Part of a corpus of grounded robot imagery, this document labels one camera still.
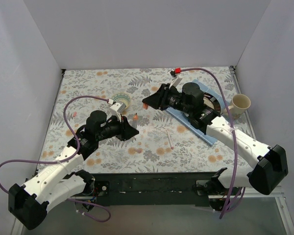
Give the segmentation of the grey highlighter pen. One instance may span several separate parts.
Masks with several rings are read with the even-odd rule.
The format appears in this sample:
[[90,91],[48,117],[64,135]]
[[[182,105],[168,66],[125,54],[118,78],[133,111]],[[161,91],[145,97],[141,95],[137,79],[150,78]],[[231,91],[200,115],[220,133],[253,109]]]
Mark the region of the grey highlighter pen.
[[135,129],[137,128],[138,119],[139,119],[139,117],[138,117],[138,114],[136,113],[136,114],[133,116],[133,120],[132,120],[132,127],[135,128]]

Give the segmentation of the orange pen cap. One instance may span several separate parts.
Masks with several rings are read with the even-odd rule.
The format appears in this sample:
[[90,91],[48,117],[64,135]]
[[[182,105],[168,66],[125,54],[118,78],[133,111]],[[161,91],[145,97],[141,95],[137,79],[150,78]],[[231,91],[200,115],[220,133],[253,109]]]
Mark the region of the orange pen cap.
[[144,103],[143,104],[143,108],[147,110],[148,109],[148,105]]

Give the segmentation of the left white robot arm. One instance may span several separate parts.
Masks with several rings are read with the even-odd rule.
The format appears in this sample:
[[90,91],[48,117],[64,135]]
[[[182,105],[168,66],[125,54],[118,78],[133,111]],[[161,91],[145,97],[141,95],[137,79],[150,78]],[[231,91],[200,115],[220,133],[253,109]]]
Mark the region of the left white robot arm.
[[139,134],[125,116],[107,117],[93,111],[61,154],[35,177],[21,186],[14,184],[8,191],[8,210],[28,229],[38,227],[49,211],[66,199],[81,193],[94,192],[95,179],[85,170],[72,170],[98,149],[100,141],[116,137],[127,141]]

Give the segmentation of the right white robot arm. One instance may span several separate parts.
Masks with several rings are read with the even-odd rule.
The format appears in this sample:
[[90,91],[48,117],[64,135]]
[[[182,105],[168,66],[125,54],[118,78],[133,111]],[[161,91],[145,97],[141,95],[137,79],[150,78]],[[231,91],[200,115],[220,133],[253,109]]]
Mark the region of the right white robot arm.
[[185,113],[192,127],[214,137],[241,156],[251,170],[235,180],[234,187],[254,188],[269,195],[288,175],[286,150],[278,144],[271,147],[235,130],[218,111],[204,103],[204,92],[198,84],[186,83],[181,92],[171,84],[162,84],[156,93],[142,102],[146,108],[161,111],[173,108]]

